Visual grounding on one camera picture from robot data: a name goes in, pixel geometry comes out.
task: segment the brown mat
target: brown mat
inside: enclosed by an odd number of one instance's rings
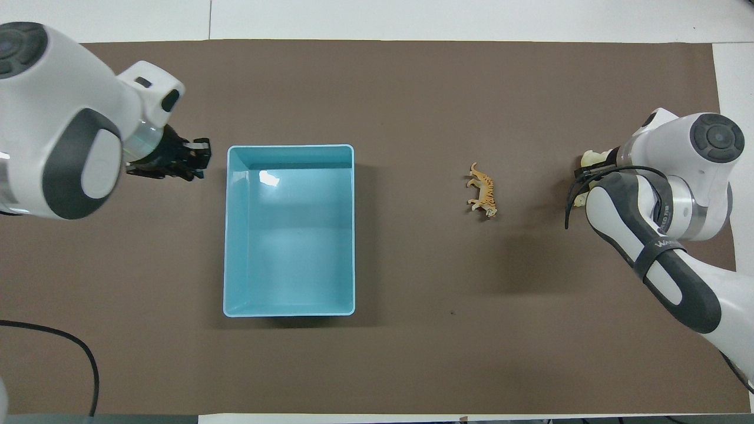
[[[709,45],[201,41],[88,46],[188,87],[171,124],[207,178],[123,176],[78,222],[0,220],[4,318],[86,340],[102,413],[747,412],[718,352],[676,322],[582,211],[586,149],[658,106],[718,109]],[[225,152],[350,143],[357,311],[222,314]],[[471,162],[501,211],[467,211]],[[734,266],[730,230],[690,251]],[[82,412],[90,372],[52,336],[0,330],[11,412]]]

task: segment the blue plastic container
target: blue plastic container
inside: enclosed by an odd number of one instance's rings
[[[356,307],[354,148],[228,150],[228,317],[350,315]]]

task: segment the black cable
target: black cable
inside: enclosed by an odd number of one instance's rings
[[[580,175],[579,177],[574,180],[573,183],[571,183],[571,186],[568,189],[568,198],[566,201],[568,203],[565,204],[565,229],[568,229],[568,222],[569,217],[571,216],[571,209],[573,208],[573,202],[575,200],[575,197],[578,196],[578,193],[581,192],[581,190],[584,189],[584,187],[588,186],[589,183],[593,182],[594,180],[597,180],[599,178],[604,177],[607,174],[611,174],[613,172],[618,171],[628,171],[628,170],[638,170],[638,171],[649,171],[654,172],[655,174],[659,175],[660,177],[663,177],[665,180],[667,180],[667,176],[663,174],[661,171],[658,171],[652,167],[645,167],[645,166],[639,166],[639,165],[627,165],[622,167],[612,167],[610,169],[606,169],[603,171],[600,171],[596,174],[591,174],[588,178],[583,178],[585,175],[589,175],[588,173],[584,173]],[[580,181],[584,181],[581,186],[576,190],[576,196],[573,196],[573,189]]]
[[[720,352],[720,355],[722,355],[722,358],[725,359],[725,363],[728,364],[728,366],[731,368],[731,371],[733,371],[733,374],[736,374],[736,378],[738,379],[738,381],[740,381],[741,384],[743,384],[743,386],[746,387],[746,389],[749,390],[749,392],[752,395],[754,395],[754,387],[752,387],[749,384],[749,381],[746,379],[745,376],[741,375],[741,372],[738,370],[738,367],[733,365],[733,362],[731,362],[730,358],[725,356],[725,353]]]
[[[676,422],[677,424],[686,424],[686,422],[680,421],[678,419],[675,419],[669,415],[666,415],[665,418],[669,419],[670,421]]]
[[[73,334],[66,333],[65,331],[58,330],[56,328],[45,327],[44,325],[0,319],[0,326],[26,328],[27,330],[36,330],[43,333],[55,334],[56,336],[61,336],[65,339],[68,339],[81,347],[84,350],[84,353],[87,354],[87,358],[89,358],[89,363],[92,366],[92,374],[94,375],[94,393],[92,394],[92,405],[91,408],[89,408],[89,416],[94,417],[94,412],[97,410],[97,399],[100,396],[100,371],[97,369],[97,362],[94,360],[94,355],[92,354],[92,351],[89,349],[89,346],[87,346],[86,343],[84,343],[81,339],[74,336]]]

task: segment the blue tray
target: blue tray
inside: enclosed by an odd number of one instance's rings
[[[353,147],[233,146],[226,194],[228,317],[354,313]]]

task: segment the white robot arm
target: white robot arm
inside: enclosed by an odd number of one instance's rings
[[[74,220],[129,174],[193,180],[207,139],[167,120],[185,88],[138,62],[117,77],[80,44],[38,23],[0,25],[0,213]]]
[[[658,109],[605,161],[578,170],[577,180],[597,180],[586,203],[594,231],[670,314],[732,362],[751,390],[754,277],[696,260],[678,242],[721,229],[731,210],[728,175],[742,151],[743,135],[730,119],[678,118]],[[646,169],[626,169],[632,167]]]

